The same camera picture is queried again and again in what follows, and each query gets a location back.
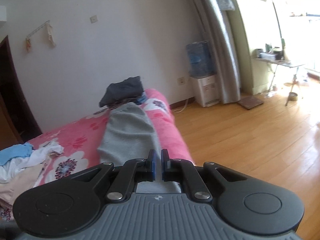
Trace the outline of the grey sweatpants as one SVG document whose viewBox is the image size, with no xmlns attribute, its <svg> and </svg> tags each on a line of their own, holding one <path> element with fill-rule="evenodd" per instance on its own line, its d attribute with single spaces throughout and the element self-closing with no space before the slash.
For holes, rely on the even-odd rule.
<svg viewBox="0 0 320 240">
<path fill-rule="evenodd" d="M 180 193 L 178 183 L 162 180 L 160 142 L 147 114 L 132 102 L 113 109 L 97 148 L 100 162 L 122 166 L 131 159 L 147 158 L 150 150 L 155 151 L 155 181 L 138 183 L 136 192 Z"/>
</svg>

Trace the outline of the brown folded clothes in stack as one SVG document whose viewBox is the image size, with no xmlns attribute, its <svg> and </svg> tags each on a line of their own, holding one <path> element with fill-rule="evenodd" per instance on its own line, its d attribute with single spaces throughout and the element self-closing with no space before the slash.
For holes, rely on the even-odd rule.
<svg viewBox="0 0 320 240">
<path fill-rule="evenodd" d="M 146 102 L 147 99 L 148 99 L 148 97 L 147 97 L 146 92 L 143 92 L 139 96 L 136 96 L 136 97 L 133 97 L 133 98 L 124 98 L 124 99 L 121 99 L 119 101 L 110 103 L 110 104 L 107 105 L 107 107 L 109 109 L 115 109 L 115 108 L 117 108 L 117 107 L 119 107 L 121 105 L 124 105 L 126 103 L 129 103 L 129 102 L 133 102 L 136 105 L 142 105 L 144 102 Z"/>
</svg>

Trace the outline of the folding table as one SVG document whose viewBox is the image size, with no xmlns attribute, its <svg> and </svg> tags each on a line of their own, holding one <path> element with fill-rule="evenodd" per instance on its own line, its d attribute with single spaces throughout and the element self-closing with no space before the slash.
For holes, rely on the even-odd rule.
<svg viewBox="0 0 320 240">
<path fill-rule="evenodd" d="M 292 72 L 292 79 L 289 85 L 290 90 L 287 94 L 285 107 L 288 106 L 290 102 L 298 100 L 298 94 L 294 92 L 294 88 L 300 87 L 300 82 L 298 79 L 298 73 L 300 68 L 303 67 L 301 63 L 295 63 L 288 60 L 285 56 L 285 48 L 284 47 L 274 47 L 271 44 L 266 43 L 265 49 L 256 49 L 257 57 L 255 58 L 256 61 L 262 62 L 267 64 L 268 70 L 271 72 L 271 80 L 267 86 L 266 96 L 272 97 L 275 95 L 276 92 L 276 81 L 278 73 L 280 73 L 281 68 L 285 68 Z"/>
</svg>

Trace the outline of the pink floral blanket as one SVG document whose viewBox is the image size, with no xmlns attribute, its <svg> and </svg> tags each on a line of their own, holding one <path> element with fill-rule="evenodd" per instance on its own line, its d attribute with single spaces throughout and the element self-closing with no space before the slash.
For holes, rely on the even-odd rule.
<svg viewBox="0 0 320 240">
<path fill-rule="evenodd" d="M 140 107 L 153 123 L 161 148 L 168 150 L 172 159 L 192 160 L 165 96 L 155 89 L 147 89 L 145 92 L 147 101 Z M 36 185 L 49 183 L 99 164 L 97 149 L 105 133 L 109 113 L 103 109 L 31 139 L 29 143 L 35 149 L 51 141 L 64 148 L 61 156 L 46 162 Z"/>
</svg>

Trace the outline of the black folded garment on stack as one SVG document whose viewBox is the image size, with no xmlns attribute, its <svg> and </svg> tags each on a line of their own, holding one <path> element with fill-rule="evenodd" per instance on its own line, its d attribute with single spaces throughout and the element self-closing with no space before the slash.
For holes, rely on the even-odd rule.
<svg viewBox="0 0 320 240">
<path fill-rule="evenodd" d="M 111 107 L 127 100 L 136 100 L 144 93 L 140 76 L 129 77 L 118 83 L 111 83 L 99 102 L 99 107 Z"/>
</svg>

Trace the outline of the white water dispenser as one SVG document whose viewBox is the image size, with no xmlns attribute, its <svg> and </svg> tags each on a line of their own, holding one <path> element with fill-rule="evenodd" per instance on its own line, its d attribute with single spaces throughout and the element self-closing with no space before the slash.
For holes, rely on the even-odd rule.
<svg viewBox="0 0 320 240">
<path fill-rule="evenodd" d="M 216 75 L 202 78 L 191 77 L 190 80 L 195 100 L 201 107 L 210 107 L 220 102 Z"/>
</svg>

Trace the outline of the brown floor mat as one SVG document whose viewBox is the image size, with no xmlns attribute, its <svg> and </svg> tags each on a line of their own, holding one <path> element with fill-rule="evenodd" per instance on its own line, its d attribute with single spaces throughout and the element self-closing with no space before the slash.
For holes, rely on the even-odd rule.
<svg viewBox="0 0 320 240">
<path fill-rule="evenodd" d="M 263 100 L 260 100 L 259 98 L 256 98 L 255 96 L 252 96 L 252 95 L 242 98 L 237 102 L 237 104 L 239 104 L 241 107 L 244 107 L 247 110 L 251 110 L 255 107 L 258 107 L 263 103 L 264 103 Z"/>
</svg>

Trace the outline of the white garment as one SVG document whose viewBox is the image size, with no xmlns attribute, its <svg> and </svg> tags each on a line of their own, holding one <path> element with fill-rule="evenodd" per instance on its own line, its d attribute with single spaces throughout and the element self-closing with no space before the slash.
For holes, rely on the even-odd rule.
<svg viewBox="0 0 320 240">
<path fill-rule="evenodd" d="M 39 149 L 33 150 L 30 157 L 11 159 L 5 165 L 1 166 L 1 183 L 8 183 L 25 168 L 39 165 L 48 157 L 51 157 L 52 155 L 61 155 L 63 152 L 63 146 L 56 141 L 49 141 Z"/>
</svg>

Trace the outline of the beige curtain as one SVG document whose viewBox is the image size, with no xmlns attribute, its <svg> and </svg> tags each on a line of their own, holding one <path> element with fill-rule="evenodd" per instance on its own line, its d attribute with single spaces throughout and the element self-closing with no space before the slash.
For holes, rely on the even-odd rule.
<svg viewBox="0 0 320 240">
<path fill-rule="evenodd" d="M 218 0 L 189 0 L 199 19 L 202 36 L 209 42 L 217 70 L 222 103 L 240 100 L 238 59 Z"/>
</svg>

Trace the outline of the blue water bottle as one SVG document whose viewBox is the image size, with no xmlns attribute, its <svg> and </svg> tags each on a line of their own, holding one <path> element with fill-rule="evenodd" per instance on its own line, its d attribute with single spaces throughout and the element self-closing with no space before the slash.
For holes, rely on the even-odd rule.
<svg viewBox="0 0 320 240">
<path fill-rule="evenodd" d="M 190 62 L 189 74 L 191 77 L 202 78 L 216 74 L 209 41 L 188 44 L 186 50 Z"/>
</svg>

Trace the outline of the beige garment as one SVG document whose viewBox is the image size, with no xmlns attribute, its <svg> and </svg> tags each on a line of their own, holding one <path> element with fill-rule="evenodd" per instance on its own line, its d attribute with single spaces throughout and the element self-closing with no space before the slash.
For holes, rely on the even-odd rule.
<svg viewBox="0 0 320 240">
<path fill-rule="evenodd" d="M 1 184 L 1 207 L 5 209 L 12 208 L 20 194 L 39 186 L 47 166 L 47 164 L 39 164 L 28 167 L 8 183 Z"/>
</svg>

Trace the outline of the light blue garment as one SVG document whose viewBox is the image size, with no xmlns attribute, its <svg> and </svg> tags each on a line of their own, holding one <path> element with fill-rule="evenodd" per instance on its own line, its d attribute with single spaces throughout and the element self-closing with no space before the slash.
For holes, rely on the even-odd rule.
<svg viewBox="0 0 320 240">
<path fill-rule="evenodd" d="M 26 142 L 25 144 L 16 144 L 1 150 L 0 163 L 1 166 L 5 165 L 14 158 L 30 157 L 33 151 L 33 145 Z"/>
</svg>

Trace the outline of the olive cabinet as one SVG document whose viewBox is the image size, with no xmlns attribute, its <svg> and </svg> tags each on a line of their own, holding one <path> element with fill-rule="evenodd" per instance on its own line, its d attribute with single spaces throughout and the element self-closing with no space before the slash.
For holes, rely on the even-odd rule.
<svg viewBox="0 0 320 240">
<path fill-rule="evenodd" d="M 232 0 L 232 2 L 235 6 L 235 10 L 226 11 L 225 14 L 229 20 L 235 53 L 238 60 L 241 90 L 247 94 L 257 95 L 263 91 L 264 87 L 255 87 L 254 85 L 252 55 L 249 51 L 244 21 L 237 0 Z"/>
</svg>

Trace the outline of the wooden door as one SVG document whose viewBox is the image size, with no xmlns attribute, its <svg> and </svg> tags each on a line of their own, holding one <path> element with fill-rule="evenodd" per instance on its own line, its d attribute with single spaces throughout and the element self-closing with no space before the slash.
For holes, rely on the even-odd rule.
<svg viewBox="0 0 320 240">
<path fill-rule="evenodd" d="M 23 144 L 42 134 L 23 94 L 9 39 L 1 42 L 1 149 Z"/>
</svg>

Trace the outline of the wall socket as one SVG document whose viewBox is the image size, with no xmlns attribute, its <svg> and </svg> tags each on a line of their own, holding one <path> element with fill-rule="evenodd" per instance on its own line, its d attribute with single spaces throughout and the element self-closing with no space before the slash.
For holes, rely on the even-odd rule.
<svg viewBox="0 0 320 240">
<path fill-rule="evenodd" d="M 177 79 L 177 84 L 178 84 L 179 86 L 185 85 L 185 77 L 179 77 L 179 78 Z"/>
</svg>

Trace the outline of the wall hook rack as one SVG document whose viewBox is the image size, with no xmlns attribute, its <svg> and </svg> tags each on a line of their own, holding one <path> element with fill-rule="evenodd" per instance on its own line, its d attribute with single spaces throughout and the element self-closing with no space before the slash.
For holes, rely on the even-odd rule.
<svg viewBox="0 0 320 240">
<path fill-rule="evenodd" d="M 37 41 L 48 44 L 51 48 L 56 47 L 54 29 L 50 23 L 50 20 L 47 20 L 46 22 L 38 26 L 25 37 L 25 49 L 28 53 L 30 53 L 33 48 L 33 37 L 36 37 Z"/>
</svg>

